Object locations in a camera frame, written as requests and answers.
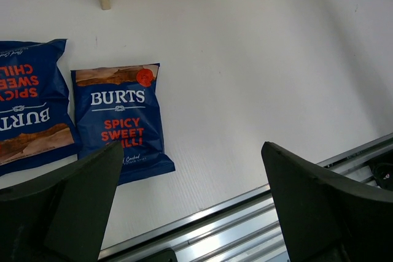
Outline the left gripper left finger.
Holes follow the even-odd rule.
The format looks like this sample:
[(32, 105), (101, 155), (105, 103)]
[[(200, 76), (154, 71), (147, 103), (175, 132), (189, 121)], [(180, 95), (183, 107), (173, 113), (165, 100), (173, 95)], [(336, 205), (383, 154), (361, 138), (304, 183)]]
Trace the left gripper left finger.
[(1, 261), (97, 261), (123, 162), (121, 143), (1, 190)]

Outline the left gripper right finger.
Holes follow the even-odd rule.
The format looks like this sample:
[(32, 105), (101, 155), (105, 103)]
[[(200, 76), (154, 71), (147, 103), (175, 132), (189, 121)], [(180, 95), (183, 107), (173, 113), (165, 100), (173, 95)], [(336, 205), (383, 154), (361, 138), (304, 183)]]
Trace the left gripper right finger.
[(392, 192), (262, 147), (291, 261), (392, 261)]

